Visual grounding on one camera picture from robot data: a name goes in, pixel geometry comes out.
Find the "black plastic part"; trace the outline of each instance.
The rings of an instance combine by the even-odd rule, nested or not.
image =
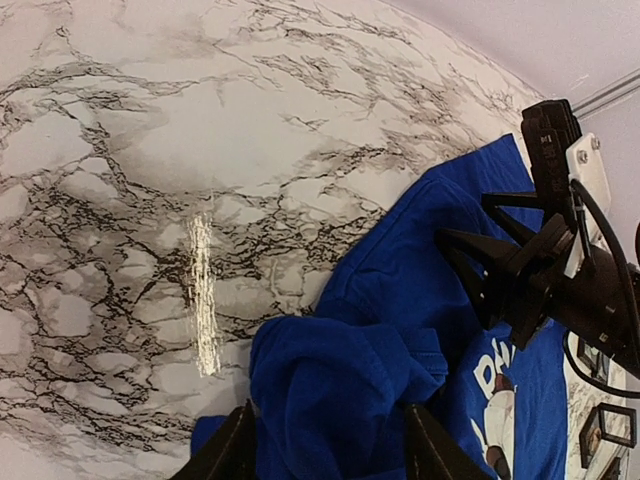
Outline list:
[[[542,205],[535,193],[486,193],[482,195],[482,208],[519,245],[524,245],[536,234],[529,227],[515,220],[501,207],[521,207],[541,209]]]
[[[505,231],[515,232],[523,241],[530,237],[529,232],[500,209],[502,204],[522,206],[520,202],[519,196],[492,194],[483,204]],[[524,350],[551,317],[640,378],[616,264],[609,252],[592,246],[597,269],[582,268],[574,278],[565,276],[575,235],[564,217],[552,216],[521,248],[452,230],[436,232],[435,240],[458,274],[483,328],[491,329],[500,321],[508,323],[511,342]],[[478,272],[478,265],[485,275]],[[640,299],[640,273],[632,265],[628,268],[635,298]]]
[[[601,439],[602,425],[600,425],[600,416],[598,415],[598,408],[593,407],[578,435],[580,466],[582,468],[589,468]]]
[[[621,457],[615,457],[613,460],[611,460],[611,463],[607,467],[607,470],[604,472],[600,480],[626,480],[620,478],[620,475],[622,475],[621,463]]]
[[[257,446],[255,416],[247,402],[171,480],[255,480]]]
[[[582,252],[584,253],[583,266],[593,270],[596,268],[596,264],[591,255],[591,240],[589,239],[589,229],[587,228],[586,209],[579,195],[576,195],[574,192],[572,196],[573,208],[576,212],[576,222],[578,224],[578,233],[580,234],[580,243],[582,245]]]
[[[522,134],[531,158],[531,173],[545,222],[559,213],[575,233],[577,225],[565,155],[567,149],[582,136],[580,124],[567,100],[540,102],[524,110],[522,118]]]
[[[618,280],[616,286],[619,288],[622,293],[622,298],[624,299],[621,305],[620,315],[627,319],[627,332],[629,337],[626,341],[628,342],[630,339],[632,346],[631,349],[627,349],[627,353],[633,353],[633,362],[636,365],[640,365],[640,316],[638,315],[638,297],[634,292],[629,264],[622,250],[622,245],[620,245],[613,227],[607,220],[604,212],[600,209],[598,202],[591,196],[587,188],[579,180],[573,179],[571,180],[571,189],[580,197],[593,216],[608,247],[609,255],[607,259],[611,261],[616,269]]]
[[[640,264],[640,225],[638,225],[638,229],[636,230],[636,259]]]
[[[629,436],[621,437],[607,430],[606,413],[613,413],[629,418]],[[636,448],[638,444],[638,420],[637,413],[634,408],[621,407],[611,403],[600,403],[598,405],[598,418],[602,428],[602,439],[607,442],[616,443],[627,448]]]
[[[405,409],[407,480],[489,480],[421,405]]]

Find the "black square frame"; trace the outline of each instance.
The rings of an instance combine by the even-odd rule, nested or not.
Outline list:
[[[598,355],[598,368],[592,373],[591,377],[598,382],[607,385],[609,383],[609,364],[610,359],[604,353]]]
[[[598,407],[593,407],[589,412],[578,439],[580,441],[580,464],[582,468],[589,468],[591,460],[593,460],[602,441],[602,427],[600,425]]]
[[[598,371],[599,355],[600,352],[595,355],[591,352],[591,346],[582,337],[578,339],[578,359],[589,368],[592,377]]]
[[[623,445],[628,448],[635,448],[638,443],[638,433],[637,433],[637,419],[636,419],[636,411],[633,408],[621,407],[620,405],[611,405],[610,403],[601,403],[597,407],[598,410],[598,420],[600,423],[600,428],[602,429],[602,439],[607,442],[616,443],[618,445]],[[604,415],[606,412],[615,413],[618,415],[623,415],[625,417],[629,417],[629,438],[620,437],[618,435],[614,435],[611,432],[607,432],[606,423],[604,419]]]

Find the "black metal frame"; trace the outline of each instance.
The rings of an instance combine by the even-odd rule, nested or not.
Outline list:
[[[576,214],[565,155],[582,135],[580,125],[566,100],[540,102],[522,115],[536,193],[482,196],[484,211],[515,244],[455,230],[438,231],[436,244],[458,274],[483,328],[508,323],[512,343],[524,350],[551,317],[640,378],[640,352],[630,341],[635,327],[618,267],[579,228],[584,218]],[[503,207],[542,210],[540,231]],[[568,278],[564,268],[578,234],[589,261]],[[640,230],[638,242],[640,248]],[[628,268],[637,302],[640,273]]]
[[[591,345],[587,345],[587,342],[584,341],[584,338],[578,339],[578,359],[584,363],[589,369],[589,374],[593,377],[598,370],[598,361],[599,356],[602,355],[602,352],[598,351],[598,355],[596,356],[596,360],[592,361],[591,357],[587,355],[587,348],[592,348]]]
[[[607,385],[609,383],[609,368],[611,366],[611,359],[602,352],[598,354],[598,366],[593,372],[592,378],[598,382]]]
[[[257,448],[256,419],[247,402],[171,480],[255,480]]]
[[[583,425],[582,429],[580,430],[580,434],[578,435],[578,441],[580,442],[580,466],[582,468],[589,468],[593,457],[595,457],[595,451],[593,453],[589,452],[589,436],[596,428],[599,428],[600,432],[602,432],[602,425],[600,423],[600,416],[598,415],[598,408],[593,407],[589,412],[587,421]]]
[[[616,443],[618,445],[622,445],[628,448],[635,448],[638,443],[638,433],[637,433],[637,413],[633,408],[621,407],[620,405],[612,405],[610,403],[601,403],[597,407],[598,410],[598,418],[600,420],[600,428],[602,428],[602,439],[607,442]],[[607,412],[615,413],[618,415],[622,415],[624,417],[629,417],[629,438],[620,437],[619,435],[615,435],[613,432],[608,432],[606,430],[607,425],[605,422],[605,414]]]
[[[620,480],[622,457],[615,457],[609,463],[600,480]]]

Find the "blue cloth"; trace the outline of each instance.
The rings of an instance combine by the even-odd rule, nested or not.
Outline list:
[[[476,431],[485,427],[481,413],[490,402],[482,390],[478,397],[479,387],[469,383],[473,372],[468,369],[477,364],[478,355],[493,352],[491,335],[506,339],[508,328],[482,331],[433,236],[444,227],[507,239],[483,212],[481,195],[532,188],[511,136],[428,171],[338,264],[314,317],[281,317],[258,331],[250,376],[251,394],[262,414],[257,424],[262,480],[404,480],[402,405],[429,400],[465,451],[488,468],[487,445],[483,448]],[[540,227],[539,212],[510,213],[533,229]],[[534,345],[539,350],[530,355]],[[538,402],[540,395],[521,397],[519,391],[496,397],[520,402],[514,435],[529,438],[523,443],[527,448],[537,443],[548,447],[547,435],[555,435],[555,450],[531,447],[526,453],[532,464],[538,460],[556,465],[544,470],[549,473],[544,478],[564,475],[566,393],[560,351],[558,339],[545,331],[510,363],[513,368],[519,365],[518,370],[499,377],[501,385],[515,382],[534,392],[548,386],[541,373],[553,371],[549,382],[562,385],[548,389],[545,404]],[[445,379],[444,394],[436,395]],[[455,401],[447,400],[454,395],[450,392],[457,392]],[[541,416],[549,408],[556,412],[548,420],[565,418],[555,423],[555,430]],[[211,422],[197,423],[194,452],[215,431]],[[492,441],[494,433],[486,433]],[[508,450],[508,432],[495,442]],[[538,478],[536,472],[527,471],[521,478]]]
[[[499,325],[470,343],[431,413],[477,465],[491,446],[506,452],[512,478],[564,479],[568,411],[562,325],[550,321],[521,352]]]

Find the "printed graphic on shirt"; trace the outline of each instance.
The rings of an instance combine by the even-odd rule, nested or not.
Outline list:
[[[515,456],[516,386],[503,372],[515,356],[515,347],[491,340],[494,355],[483,355],[473,374],[487,405],[484,409],[484,432],[471,418],[471,426],[480,444],[484,459],[501,480],[513,480]]]

